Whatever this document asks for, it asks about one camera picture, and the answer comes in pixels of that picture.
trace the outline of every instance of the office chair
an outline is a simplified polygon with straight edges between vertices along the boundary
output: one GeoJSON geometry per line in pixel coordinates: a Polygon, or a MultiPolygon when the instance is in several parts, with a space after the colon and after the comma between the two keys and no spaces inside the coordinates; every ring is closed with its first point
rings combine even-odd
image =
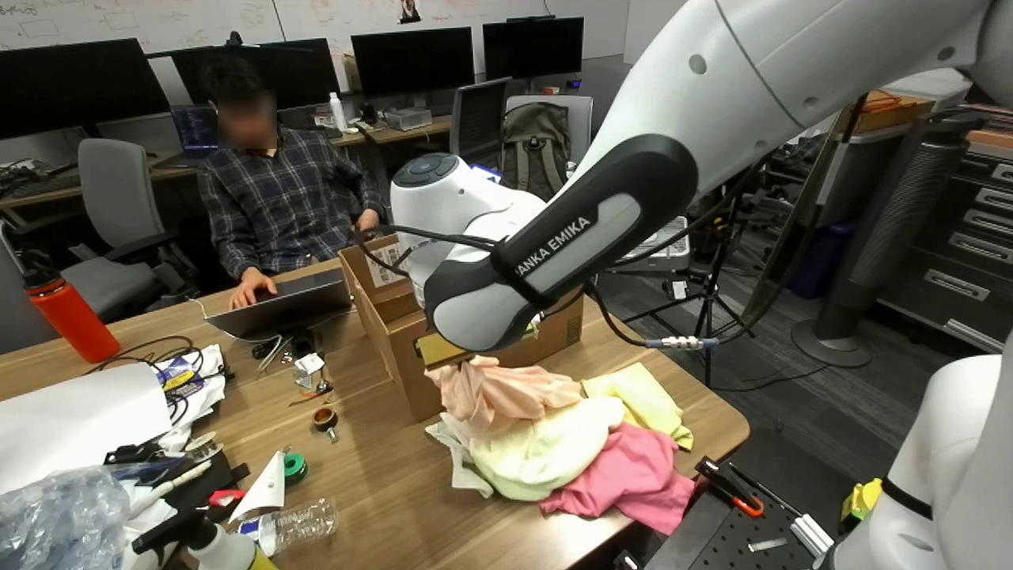
{"type": "Polygon", "coordinates": [[[509,94],[507,100],[507,110],[530,105],[530,103],[549,103],[549,105],[561,105],[570,114],[570,162],[578,166],[583,160],[583,151],[592,145],[592,133],[597,133],[597,100],[592,94],[509,94]]]}
{"type": "Polygon", "coordinates": [[[162,224],[145,149],[123,140],[79,144],[82,199],[106,256],[66,266],[60,276],[79,287],[101,320],[151,306],[160,297],[196,294],[193,264],[162,224]]]}
{"type": "Polygon", "coordinates": [[[509,79],[460,85],[454,94],[450,151],[465,162],[490,162],[502,167],[503,110],[509,79]]]}
{"type": "Polygon", "coordinates": [[[7,240],[7,221],[0,218],[0,355],[56,335],[28,305],[24,276],[25,268],[7,240]]]}

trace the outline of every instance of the box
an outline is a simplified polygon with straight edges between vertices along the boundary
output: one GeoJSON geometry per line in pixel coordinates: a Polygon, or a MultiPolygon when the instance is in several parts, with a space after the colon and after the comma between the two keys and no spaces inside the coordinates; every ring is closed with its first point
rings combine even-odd
{"type": "MultiPolygon", "coordinates": [[[[355,311],[377,345],[387,374],[402,382],[404,398],[413,406],[414,419],[434,419],[440,412],[440,391],[425,378],[425,355],[442,355],[446,357],[469,357],[460,348],[454,348],[442,335],[432,329],[420,306],[414,305],[414,291],[409,279],[377,284],[370,274],[370,259],[357,248],[343,252],[343,268],[345,283],[355,294],[355,311]]],[[[549,355],[581,343],[583,329],[583,301],[570,301],[570,294],[561,297],[556,306],[549,311],[543,328],[530,334],[525,339],[514,343],[509,348],[496,352],[502,363],[507,367],[525,367],[538,363],[549,355]]]]}

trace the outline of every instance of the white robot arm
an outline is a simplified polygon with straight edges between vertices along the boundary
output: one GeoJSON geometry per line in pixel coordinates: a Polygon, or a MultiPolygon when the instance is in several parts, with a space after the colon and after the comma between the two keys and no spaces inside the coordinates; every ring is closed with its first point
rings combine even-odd
{"type": "Polygon", "coordinates": [[[686,202],[860,92],[958,67],[1013,103],[1013,0],[689,0],[619,92],[567,186],[543,207],[454,155],[409,162],[394,221],[496,240],[494,252],[402,234],[427,320],[494,352],[587,276],[686,202]]]}

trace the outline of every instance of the person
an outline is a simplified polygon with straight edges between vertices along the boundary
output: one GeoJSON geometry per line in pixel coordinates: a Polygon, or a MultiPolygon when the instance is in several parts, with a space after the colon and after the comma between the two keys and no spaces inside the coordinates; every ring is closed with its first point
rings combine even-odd
{"type": "Polygon", "coordinates": [[[201,167],[201,196],[219,264],[238,279],[228,294],[228,306],[238,311],[279,294],[277,274],[335,256],[352,244],[352,231],[377,231],[382,183],[348,155],[335,155],[326,133],[277,126],[272,103],[250,105],[243,90],[262,84],[247,60],[217,57],[202,84],[208,92],[234,85],[232,100],[208,100],[212,151],[201,167]]]}

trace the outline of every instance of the cabinet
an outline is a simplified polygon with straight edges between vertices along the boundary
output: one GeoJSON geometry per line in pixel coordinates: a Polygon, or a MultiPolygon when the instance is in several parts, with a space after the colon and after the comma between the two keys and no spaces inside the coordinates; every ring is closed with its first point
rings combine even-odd
{"type": "Polygon", "coordinates": [[[996,352],[1013,329],[1013,135],[969,140],[879,301],[996,352]]]}

